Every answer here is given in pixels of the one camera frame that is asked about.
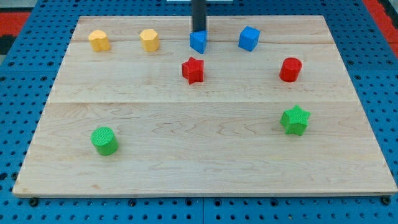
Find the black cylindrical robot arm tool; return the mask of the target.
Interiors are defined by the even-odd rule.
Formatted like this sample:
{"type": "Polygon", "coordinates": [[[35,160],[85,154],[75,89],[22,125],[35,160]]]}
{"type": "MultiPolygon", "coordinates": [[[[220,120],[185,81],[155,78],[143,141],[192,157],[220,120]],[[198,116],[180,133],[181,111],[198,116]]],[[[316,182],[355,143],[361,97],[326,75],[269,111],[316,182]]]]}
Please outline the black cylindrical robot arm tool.
{"type": "Polygon", "coordinates": [[[192,31],[206,30],[206,0],[191,0],[192,31]]]}

